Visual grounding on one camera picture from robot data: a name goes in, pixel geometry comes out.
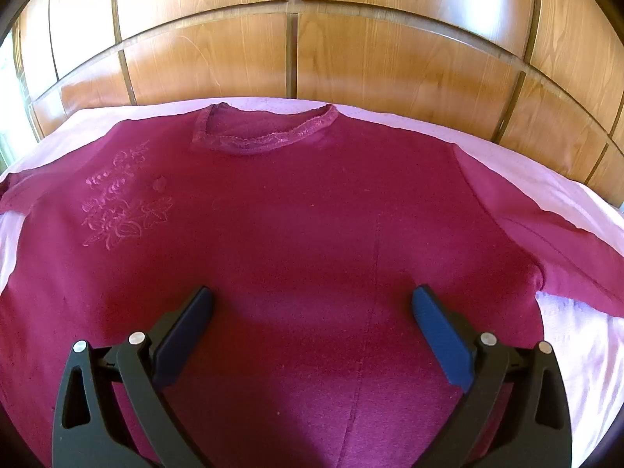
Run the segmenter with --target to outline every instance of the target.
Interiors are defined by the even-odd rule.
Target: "white sheet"
[[[157,106],[86,109],[72,115],[52,135],[8,172],[39,167],[98,139],[122,120],[138,120],[189,112],[225,101],[243,110],[295,113],[321,102],[279,98],[209,98]],[[391,114],[338,105],[350,117],[432,135],[457,143],[465,152],[505,177],[544,210],[560,214],[576,227],[593,232],[624,255],[624,218],[592,190],[570,181],[508,149],[472,135]],[[18,237],[24,217],[0,218],[0,291],[15,268]],[[554,347],[564,378],[572,419],[572,466],[580,466],[594,450],[624,403],[624,319],[595,311],[573,298],[539,293],[545,339]]]

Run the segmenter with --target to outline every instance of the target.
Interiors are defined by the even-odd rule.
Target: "metal pin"
[[[80,352],[85,350],[86,347],[87,347],[87,342],[85,340],[81,339],[80,341],[76,341],[74,343],[74,352],[79,354]]]
[[[552,353],[552,345],[548,341],[540,341],[537,346],[542,354]]]
[[[130,342],[131,345],[140,345],[141,343],[145,341],[145,333],[142,333],[141,331],[132,333],[130,334],[128,341]]]
[[[483,343],[484,345],[494,346],[496,345],[497,341],[498,339],[496,339],[496,336],[494,336],[494,334],[492,333],[481,334],[481,343]]]

